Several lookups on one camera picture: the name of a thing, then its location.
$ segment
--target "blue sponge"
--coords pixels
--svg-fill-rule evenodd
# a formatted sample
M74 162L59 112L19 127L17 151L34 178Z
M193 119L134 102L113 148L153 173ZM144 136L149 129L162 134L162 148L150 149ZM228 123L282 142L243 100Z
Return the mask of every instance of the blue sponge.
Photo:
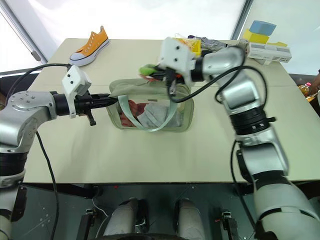
M277 25L266 21L254 20L250 27L250 32L270 36L275 30L276 26Z

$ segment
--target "bottle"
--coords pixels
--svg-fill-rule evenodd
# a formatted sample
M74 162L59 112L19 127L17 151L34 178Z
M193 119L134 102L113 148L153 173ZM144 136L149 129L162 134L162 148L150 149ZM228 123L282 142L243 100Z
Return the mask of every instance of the bottle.
M300 85L298 88L301 90L305 97L309 96L311 83L307 82L305 85Z

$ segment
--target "robotic arm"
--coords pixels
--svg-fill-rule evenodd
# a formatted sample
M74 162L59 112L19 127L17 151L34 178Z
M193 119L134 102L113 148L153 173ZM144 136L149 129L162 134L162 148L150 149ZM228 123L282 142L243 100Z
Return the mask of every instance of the robotic arm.
M184 83L211 80L243 63L244 51L227 47L194 59L189 48L172 39L163 41L159 68L167 74L168 93L175 94L175 73ZM241 175L254 186L255 225L258 239L316 240L320 220L305 195L288 179L289 165L276 131L264 111L264 102L254 81L244 72L229 85L229 73L217 80L221 103L229 115L239 144L237 159Z
M243 63L244 53L228 47L194 59L184 44L163 41L159 65L165 71L168 93L173 99L177 82L191 87L193 82L211 80ZM177 80L176 73L183 78ZM320 236L320 220L304 194L286 178L288 160L278 140L272 119L267 118L264 102L254 81L243 71L226 74L217 83L221 103L229 115L239 143L237 159L242 176L254 185L257 213L256 238L315 240ZM19 219L15 209L26 190L20 184L25 162L38 127L57 116L87 115L96 122L91 109L114 104L108 94L90 94L86 75L76 66L63 79L65 94L56 92L18 92L0 111L0 240L10 239L11 221Z
M90 94L91 82L77 66L69 69L62 83L65 94L21 91L0 111L0 240L11 239L11 222L23 216L26 189L20 185L39 126L65 115L87 115L93 126L96 122L91 109L118 101L109 94Z

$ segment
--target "gray cloth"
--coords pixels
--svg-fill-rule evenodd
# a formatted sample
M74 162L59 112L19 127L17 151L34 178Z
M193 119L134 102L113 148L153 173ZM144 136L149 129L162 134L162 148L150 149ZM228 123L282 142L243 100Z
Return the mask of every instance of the gray cloth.
M157 128L165 122L168 109L169 108L167 106L150 103L144 107L144 112L137 116L137 118L145 128ZM166 127L180 127L182 124L181 118L182 115L180 114L180 112L176 111Z
M200 37L200 36L193 36L189 35L188 39L200 39L201 40L201 48L202 49L208 49L213 52L217 52L220 49L224 49L227 44L225 44L222 41L214 40L214 39L208 39L206 37Z

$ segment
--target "black cable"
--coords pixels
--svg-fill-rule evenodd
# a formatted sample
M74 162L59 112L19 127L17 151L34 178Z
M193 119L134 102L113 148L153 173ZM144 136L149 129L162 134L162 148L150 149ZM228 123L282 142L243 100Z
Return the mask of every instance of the black cable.
M51 236L50 236L50 240L54 240L55 233L56 233L56 228L57 228L57 224L58 224L58 219L59 219L59 211L60 211L57 184L56 184L56 179L55 179L54 172L52 171L52 167L51 167L51 163L50 163L49 157L48 157L47 152L45 150L45 147L44 147L44 145L42 143L42 140L41 140L41 137L39 135L39 132L37 131L35 134L36 134L36 136L38 138L41 150L42 150L43 155L44 155L44 157L46 159L46 163L48 164L48 168L49 168L50 175L51 175L51 178L52 178L53 191L54 191L54 195L55 195L56 209L55 209L55 219L54 219L54 223L53 223L53 228L52 228L52 233L51 233Z
M7 239L10 239L10 237L8 236L8 234L5 231L0 229L0 233L3 233L6 236Z
M259 74L259 76L261 77L262 81L263 81L263 84L264 84L264 103L263 103L263 107L264 105L266 104L267 102L267 99L268 99L268 86L267 86L267 81L265 79L265 77L263 76L263 74L258 70L256 69L255 67L253 66L243 66L243 65L240 65L240 66L235 66L233 68L230 68L229 70L221 73L220 75L218 75L216 78L210 80L206 85L202 86L201 88L199 88L198 90L194 91L193 93L189 94L188 96L185 96L183 98L180 98L180 99L175 99L172 97L172 95L170 95L170 85L167 86L167 94L168 94L168 97L169 99L174 102L174 103L182 103L182 102L185 102L193 97L195 97L196 95L198 95L199 93L201 93L203 90L207 89L208 87L210 87L212 84L214 84L216 81L218 81L219 79L223 78L224 76L236 71L236 73L223 85L219 88L219 90L216 92L215 94L215 100L218 102L218 103L222 103L220 100L217 99L218 95L221 93L221 91L223 89L225 89L237 76L238 74L243 70L243 69L250 69L250 70L253 70L255 72L257 72Z
M233 184L234 184L234 188L236 190L236 193L238 194L238 196L240 198L240 202L244 208L245 214L247 215L251 226L253 227L253 229L255 229L256 228L255 221L254 221L254 219L248 209L248 206L244 200L244 196L242 196L242 194L239 190L239 184L236 180L235 173L234 173L234 161L233 160L234 160L234 151L235 151L235 147L236 147L236 142L237 142L236 140L233 141L231 153L230 153L230 170L231 170L232 180L233 180Z
M39 69L43 69L46 67L55 67L55 66L60 66L60 67L67 67L68 69L72 66L71 64L68 63L48 63L48 64L43 64L40 66L36 66L32 69L30 69L29 71L27 71L25 74L23 74L22 76L20 76L10 87L9 92L6 96L6 100L5 100L5 105L8 104L8 100L11 97L11 95L13 95L16 91L17 86L19 85L19 83L26 77L28 76L30 73L39 70Z
M249 240L251 240L252 236L255 234L255 230L251 233L251 236L249 237Z
M214 84L215 82L217 82L219 79L223 78L224 76L236 71L236 73L230 78L230 83L238 76L238 74L240 73L241 69L239 69L239 67L242 67L244 64L245 64L245 61L246 61L246 54L245 52L243 51L242 48L240 48L239 46L230 46L230 48L238 48L242 51L242 61L241 61L241 64L239 66L236 66L236 67L233 67L223 73L221 73L220 75L218 75L217 77L211 79L206 85L202 86L201 88L199 88L198 90L196 90L195 92L189 94L188 96L185 96L183 98L180 98L180 99L174 99L172 97L172 95L170 94L170 85L171 85L171 82L168 83L167 85L167 94L168 94L168 97L169 99L174 102L174 103L182 103L182 102L185 102L193 97L195 97L196 95L198 95L199 93L201 93L203 90L207 89L208 87L210 87L212 84Z

